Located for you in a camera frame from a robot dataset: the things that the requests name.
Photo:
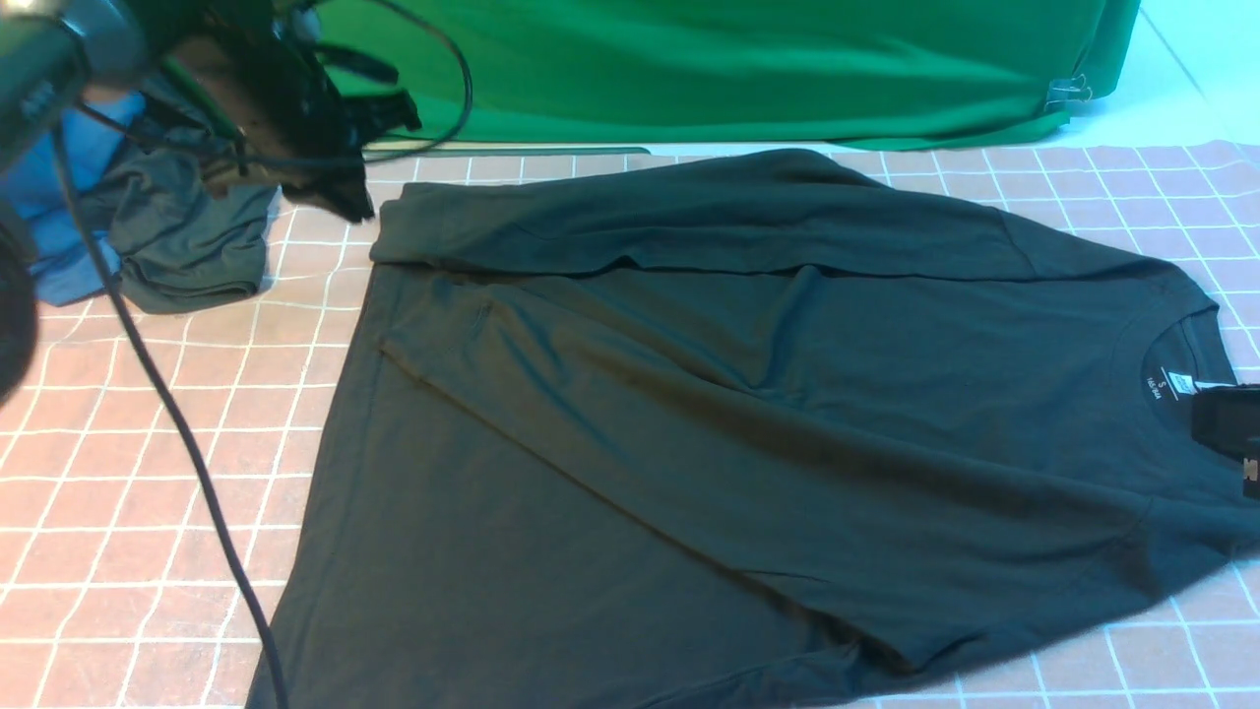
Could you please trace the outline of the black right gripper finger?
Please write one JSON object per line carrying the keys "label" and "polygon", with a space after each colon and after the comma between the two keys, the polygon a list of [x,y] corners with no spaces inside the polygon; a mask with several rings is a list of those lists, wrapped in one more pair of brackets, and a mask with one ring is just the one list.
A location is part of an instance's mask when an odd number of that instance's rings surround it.
{"label": "black right gripper finger", "polygon": [[1198,390],[1191,399],[1191,436],[1218,455],[1257,455],[1256,383]]}

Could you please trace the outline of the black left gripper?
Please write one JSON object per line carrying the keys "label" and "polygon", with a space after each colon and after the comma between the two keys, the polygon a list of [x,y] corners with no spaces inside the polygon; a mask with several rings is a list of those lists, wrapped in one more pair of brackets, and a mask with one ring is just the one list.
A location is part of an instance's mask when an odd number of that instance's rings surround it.
{"label": "black left gripper", "polygon": [[284,20],[207,20],[173,60],[231,123],[215,156],[202,161],[217,196],[234,186],[280,186],[294,205],[372,220],[357,139],[423,127],[404,89],[341,98]]}

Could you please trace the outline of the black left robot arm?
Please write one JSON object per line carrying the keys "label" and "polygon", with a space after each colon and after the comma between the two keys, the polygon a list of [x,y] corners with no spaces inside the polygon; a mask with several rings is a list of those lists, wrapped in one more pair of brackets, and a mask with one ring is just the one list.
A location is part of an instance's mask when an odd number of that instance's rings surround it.
{"label": "black left robot arm", "polygon": [[359,224],[365,145],[422,122],[312,1],[3,4],[3,398],[37,306],[190,314],[265,288],[276,193]]}

